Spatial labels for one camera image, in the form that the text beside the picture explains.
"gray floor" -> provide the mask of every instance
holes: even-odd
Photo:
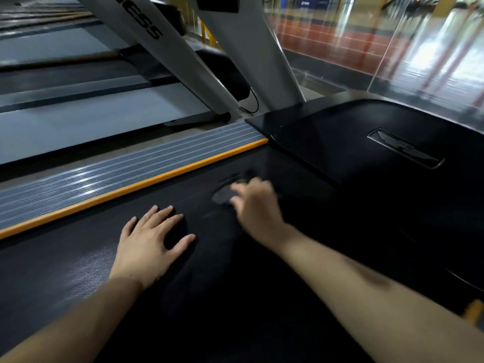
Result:
[[[311,100],[315,99],[318,97],[322,97],[321,94],[312,91],[304,86],[301,86],[301,90],[306,97],[306,100]],[[254,110],[257,107],[257,103],[255,101],[255,98],[251,95],[249,98],[243,100],[240,102],[240,105],[248,110]],[[259,111],[255,115],[263,114],[266,113],[268,110],[266,107],[261,105],[259,108]],[[232,114],[232,119],[230,120],[229,123],[233,122],[238,122],[240,120],[252,117],[254,115],[245,113],[243,111],[239,111],[236,113]],[[194,134],[198,134],[204,131],[208,131],[211,129],[214,129],[216,127],[222,126],[223,123],[221,122],[211,122],[211,123],[205,123],[205,124],[199,124],[197,126],[191,126],[189,128],[184,128],[184,127],[160,127],[157,129],[156,132],[150,132],[145,134],[145,137],[138,138],[140,142],[137,142],[135,144],[130,144],[129,140],[125,140],[124,143],[120,143],[119,148],[114,149],[114,150],[108,150],[104,151],[101,154],[94,152],[92,155],[88,154],[86,158],[82,158],[81,160],[72,160],[71,162],[59,166],[53,166],[51,168],[41,170],[35,173],[30,173],[27,175],[23,176],[18,176],[9,180],[5,180],[0,183],[0,190],[9,188],[9,187],[14,187],[18,186],[21,184],[29,183],[32,182],[36,179],[40,178],[45,178],[48,176],[53,176],[55,174],[65,172],[71,169],[75,168],[80,168],[88,164],[93,164],[97,163],[100,161],[104,161],[107,159],[111,159],[123,154],[131,153],[131,152],[136,152],[138,150],[145,149],[150,146],[156,146],[160,145],[163,143],[167,143],[173,140],[181,139],[187,136],[191,136]]]

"treadmill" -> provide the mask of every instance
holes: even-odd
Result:
[[[3,190],[0,354],[94,293],[156,204],[185,215],[167,248],[197,240],[98,361],[371,361],[214,194],[268,179],[287,222],[462,314],[484,289],[483,153],[476,131],[348,91]]]

